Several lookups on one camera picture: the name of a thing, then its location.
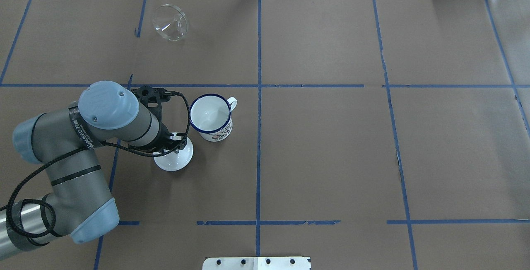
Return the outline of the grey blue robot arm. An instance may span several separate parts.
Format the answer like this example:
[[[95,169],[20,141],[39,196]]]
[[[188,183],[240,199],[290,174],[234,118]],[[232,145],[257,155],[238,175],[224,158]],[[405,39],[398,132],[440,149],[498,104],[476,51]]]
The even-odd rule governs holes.
[[[161,104],[172,96],[183,94],[99,81],[67,108],[19,123],[13,145],[40,168],[1,208],[1,259],[63,236],[83,244],[113,230],[120,217],[95,149],[111,146],[142,157],[184,149],[188,130],[174,134],[161,121]]]

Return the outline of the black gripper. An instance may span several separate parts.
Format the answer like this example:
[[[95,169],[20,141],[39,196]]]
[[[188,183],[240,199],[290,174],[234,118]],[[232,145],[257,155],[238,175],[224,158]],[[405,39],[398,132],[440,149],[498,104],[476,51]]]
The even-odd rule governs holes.
[[[186,132],[171,133],[165,125],[161,125],[160,132],[154,140],[153,154],[179,152],[186,147]]]

